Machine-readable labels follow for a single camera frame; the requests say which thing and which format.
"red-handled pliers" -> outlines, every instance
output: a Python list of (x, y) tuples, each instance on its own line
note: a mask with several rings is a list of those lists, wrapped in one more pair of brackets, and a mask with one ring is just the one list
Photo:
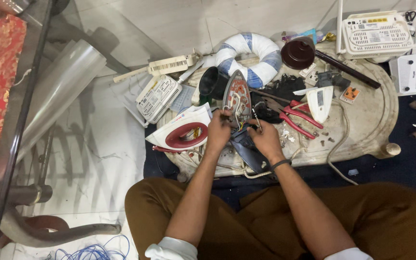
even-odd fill
[[(289, 126), (291, 126), (293, 129), (295, 129), (299, 133), (304, 134), (305, 136), (307, 136), (310, 139), (315, 139), (315, 136), (311, 135), (310, 133), (306, 132), (305, 130), (303, 130), (302, 128), (297, 126), (295, 123), (293, 123), (293, 121), (287, 116), (287, 114), (292, 114), (292, 115), (301, 117), (301, 118), (305, 119), (306, 121), (310, 122), (311, 124), (315, 125), (316, 127), (320, 128), (320, 129), (324, 128), (323, 125), (317, 123), (314, 119), (308, 117), (307, 115), (305, 115), (305, 114), (303, 114), (303, 113), (301, 113), (297, 110), (293, 110), (291, 108), (291, 107), (294, 107), (294, 106), (297, 106), (297, 105), (301, 104), (301, 102), (299, 102), (299, 101), (292, 100), (290, 102), (290, 104), (287, 105), (286, 107), (281, 106), (279, 103), (277, 103), (277, 101), (275, 101), (271, 98), (268, 98), (268, 100), (266, 100), (266, 102), (267, 102), (267, 106), (269, 108), (280, 112), (280, 115), (279, 115), (280, 119), (285, 120), (285, 122)], [(306, 112), (310, 112), (309, 106), (306, 105), (306, 104), (303, 105), (303, 106), (300, 106), (298, 109), (301, 109), (301, 110), (306, 111)]]

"blue wire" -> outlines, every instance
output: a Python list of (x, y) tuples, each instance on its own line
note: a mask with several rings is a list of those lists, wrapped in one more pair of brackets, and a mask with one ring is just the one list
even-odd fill
[[(126, 241), (128, 242), (128, 251), (126, 252), (126, 255), (124, 255), (122, 252), (116, 251), (116, 250), (106, 250), (105, 247), (107, 246), (107, 244), (114, 238), (116, 237), (120, 237), (123, 236), (124, 238), (126, 238)], [(111, 256), (117, 254), (119, 256), (121, 256), (123, 258), (123, 260), (126, 260), (126, 257), (128, 256), (128, 254), (130, 253), (130, 240), (123, 234), (121, 235), (116, 235), (113, 238), (111, 238), (110, 240), (107, 241), (107, 243), (105, 243), (104, 246), (101, 245), (90, 245), (84, 249), (80, 249), (76, 252), (74, 252), (73, 254), (68, 254), (65, 250), (63, 249), (58, 249), (55, 251), (55, 255), (54, 255), (54, 260), (57, 260), (57, 252), (60, 251), (62, 253), (64, 253), (64, 256), (62, 258), (60, 258), (60, 260), (112, 260), (114, 258), (111, 258)]]
[(179, 115), (179, 114), (182, 112), (182, 110), (184, 110), (184, 109), (186, 109), (186, 108), (189, 108), (189, 107), (188, 107), (188, 106), (183, 107), (181, 110), (179, 110), (179, 112), (177, 113), (177, 115)]

